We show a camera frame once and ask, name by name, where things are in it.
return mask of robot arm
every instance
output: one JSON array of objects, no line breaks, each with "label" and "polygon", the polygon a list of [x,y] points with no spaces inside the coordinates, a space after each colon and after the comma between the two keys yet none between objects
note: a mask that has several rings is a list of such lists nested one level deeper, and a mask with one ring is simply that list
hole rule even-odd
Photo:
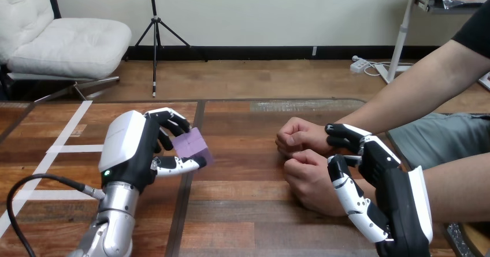
[{"label": "robot arm", "polygon": [[[349,219],[372,243],[380,256],[430,256],[432,218],[420,167],[411,172],[376,136],[346,124],[325,127],[331,146],[345,147],[361,156],[328,158],[335,192]],[[378,207],[363,197],[348,166],[376,188]]]},{"label": "robot arm", "polygon": [[154,153],[161,152],[158,141],[165,150],[173,148],[163,128],[175,136],[191,129],[189,122],[170,108],[145,114],[129,111],[110,124],[99,162],[105,196],[78,249],[69,257],[130,256],[136,204],[145,187],[157,177],[183,174],[206,166],[202,157],[153,157]]}]

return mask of sleeve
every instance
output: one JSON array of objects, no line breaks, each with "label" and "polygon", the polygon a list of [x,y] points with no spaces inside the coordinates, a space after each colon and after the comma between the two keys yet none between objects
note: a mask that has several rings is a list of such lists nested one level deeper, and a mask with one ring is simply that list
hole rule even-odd
[{"label": "sleeve", "polygon": [[478,9],[452,39],[490,58],[490,0]]}]

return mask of purple cube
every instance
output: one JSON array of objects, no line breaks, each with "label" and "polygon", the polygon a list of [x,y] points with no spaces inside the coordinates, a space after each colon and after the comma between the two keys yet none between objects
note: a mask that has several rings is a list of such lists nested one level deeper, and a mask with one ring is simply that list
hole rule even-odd
[{"label": "purple cube", "polygon": [[192,128],[189,133],[182,134],[172,140],[173,148],[180,158],[204,157],[207,165],[213,163],[213,157],[198,128]]}]

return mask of cushion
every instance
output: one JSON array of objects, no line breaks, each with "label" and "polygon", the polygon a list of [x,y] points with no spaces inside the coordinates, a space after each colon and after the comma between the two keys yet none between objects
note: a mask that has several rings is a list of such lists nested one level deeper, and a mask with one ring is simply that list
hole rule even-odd
[{"label": "cushion", "polygon": [[33,41],[53,20],[49,0],[0,0],[0,64]]},{"label": "cushion", "polygon": [[20,46],[7,66],[13,73],[100,79],[116,69],[130,39],[129,27],[118,21],[60,18]]}]

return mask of human hand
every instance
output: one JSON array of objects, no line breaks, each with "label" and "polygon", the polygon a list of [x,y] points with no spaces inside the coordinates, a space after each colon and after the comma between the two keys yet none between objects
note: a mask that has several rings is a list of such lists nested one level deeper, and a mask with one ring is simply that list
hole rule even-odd
[{"label": "human hand", "polygon": [[310,149],[295,152],[292,157],[284,164],[284,178],[299,201],[324,215],[346,215],[333,189],[326,158]]},{"label": "human hand", "polygon": [[324,126],[293,117],[277,133],[277,150],[289,158],[306,149],[325,155],[332,150],[327,136]]}]

